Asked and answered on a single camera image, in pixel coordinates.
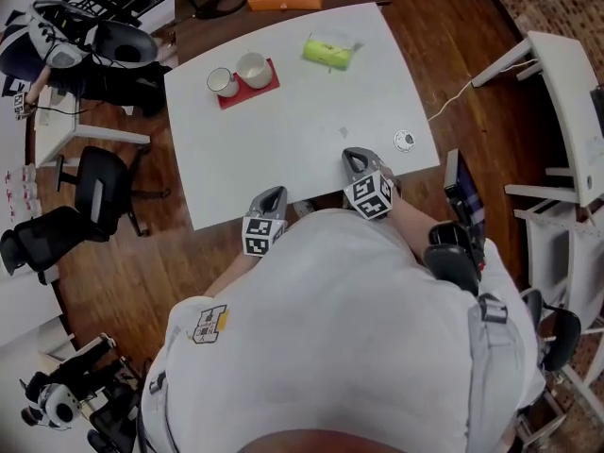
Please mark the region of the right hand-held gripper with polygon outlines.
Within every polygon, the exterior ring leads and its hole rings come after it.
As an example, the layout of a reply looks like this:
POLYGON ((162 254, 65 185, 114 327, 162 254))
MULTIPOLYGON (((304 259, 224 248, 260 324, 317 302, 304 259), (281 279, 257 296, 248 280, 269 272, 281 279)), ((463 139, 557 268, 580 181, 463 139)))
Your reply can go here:
POLYGON ((365 220, 383 218, 393 208, 396 186, 380 171, 380 157, 367 148, 348 147, 342 152, 342 161, 350 183, 344 188, 350 207, 365 220))

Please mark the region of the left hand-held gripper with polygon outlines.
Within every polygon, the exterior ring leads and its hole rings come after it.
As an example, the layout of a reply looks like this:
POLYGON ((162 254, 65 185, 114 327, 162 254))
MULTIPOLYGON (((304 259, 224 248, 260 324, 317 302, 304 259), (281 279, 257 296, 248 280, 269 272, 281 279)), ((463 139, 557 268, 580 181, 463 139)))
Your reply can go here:
POLYGON ((273 187, 257 195, 243 218, 243 253, 263 257, 287 228, 283 220, 287 209, 288 192, 284 186, 273 187))

